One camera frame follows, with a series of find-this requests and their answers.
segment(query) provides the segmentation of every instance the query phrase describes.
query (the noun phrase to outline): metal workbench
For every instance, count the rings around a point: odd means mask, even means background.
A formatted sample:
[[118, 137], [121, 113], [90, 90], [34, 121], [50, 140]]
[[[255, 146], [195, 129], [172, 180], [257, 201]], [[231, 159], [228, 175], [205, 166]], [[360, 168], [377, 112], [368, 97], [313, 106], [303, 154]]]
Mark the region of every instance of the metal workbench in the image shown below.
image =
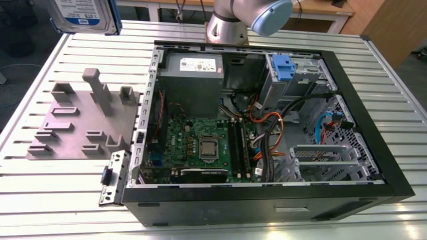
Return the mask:
[[106, 159], [25, 159], [53, 97], [54, 83], [82, 82], [98, 68], [109, 90], [143, 92], [153, 41], [204, 41], [203, 25], [122, 21], [120, 36], [64, 35], [0, 135], [0, 237], [126, 239], [425, 239], [427, 114], [375, 46], [359, 36], [280, 31], [249, 44], [336, 53], [416, 196], [335, 222], [144, 228], [124, 207], [98, 208]]

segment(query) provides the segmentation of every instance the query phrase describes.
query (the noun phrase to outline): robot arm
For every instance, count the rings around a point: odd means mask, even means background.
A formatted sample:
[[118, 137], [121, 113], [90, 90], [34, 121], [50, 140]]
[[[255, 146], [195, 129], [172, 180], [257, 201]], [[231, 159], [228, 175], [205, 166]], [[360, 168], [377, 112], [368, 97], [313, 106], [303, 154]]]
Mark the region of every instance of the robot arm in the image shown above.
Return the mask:
[[292, 7], [291, 0], [216, 0], [208, 41], [241, 45], [248, 39], [248, 27], [260, 36], [269, 36], [287, 23]]

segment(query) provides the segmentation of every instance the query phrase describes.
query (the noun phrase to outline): green circuit board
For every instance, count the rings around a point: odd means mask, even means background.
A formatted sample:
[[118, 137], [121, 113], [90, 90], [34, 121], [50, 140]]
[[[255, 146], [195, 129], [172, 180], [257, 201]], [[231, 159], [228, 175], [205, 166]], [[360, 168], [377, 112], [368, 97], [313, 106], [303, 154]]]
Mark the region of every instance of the green circuit board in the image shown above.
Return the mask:
[[[161, 155], [161, 168], [167, 171], [173, 168], [213, 168], [228, 170], [228, 183], [249, 183], [252, 176], [232, 174], [232, 161], [228, 139], [228, 120], [215, 119], [171, 119], [168, 121], [165, 150]], [[245, 134], [255, 132], [252, 124], [244, 125]], [[217, 159], [200, 159], [200, 141], [217, 143]], [[157, 184], [168, 184], [168, 177], [157, 177]]]

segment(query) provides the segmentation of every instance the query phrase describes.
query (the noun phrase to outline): ram slot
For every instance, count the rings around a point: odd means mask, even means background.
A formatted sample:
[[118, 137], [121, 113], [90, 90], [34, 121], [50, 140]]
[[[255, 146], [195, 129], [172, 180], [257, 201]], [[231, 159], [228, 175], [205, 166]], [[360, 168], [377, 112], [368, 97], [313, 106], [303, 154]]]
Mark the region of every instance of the ram slot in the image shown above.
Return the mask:
[[239, 157], [237, 157], [237, 143], [236, 143], [236, 133], [235, 133], [235, 123], [228, 122], [227, 124], [228, 131], [228, 149], [229, 149], [229, 158], [231, 158], [231, 173], [236, 176], [240, 173]]
[[245, 163], [245, 150], [244, 150], [244, 138], [241, 136], [241, 124], [236, 122], [233, 124], [233, 134], [235, 134], [235, 143], [236, 143], [236, 153], [237, 153], [237, 164], [239, 164], [239, 174], [247, 172], [247, 163]]
[[247, 141], [247, 127], [245, 127], [245, 122], [241, 120], [241, 139], [243, 139], [243, 151], [244, 151], [244, 156], [243, 156], [243, 161], [244, 161], [244, 168], [243, 171], [245, 173], [249, 172], [249, 145]]

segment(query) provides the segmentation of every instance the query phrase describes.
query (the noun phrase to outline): gray plastic base plate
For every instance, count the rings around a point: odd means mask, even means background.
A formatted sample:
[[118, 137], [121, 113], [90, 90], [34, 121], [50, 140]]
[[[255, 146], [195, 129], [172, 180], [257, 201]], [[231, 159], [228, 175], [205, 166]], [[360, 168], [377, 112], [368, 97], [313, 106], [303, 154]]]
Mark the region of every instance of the gray plastic base plate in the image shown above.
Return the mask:
[[129, 150], [140, 93], [133, 92], [133, 103], [122, 103], [120, 92], [110, 91], [109, 116], [90, 94], [74, 91], [69, 102], [53, 101], [26, 159], [109, 159], [110, 152]]

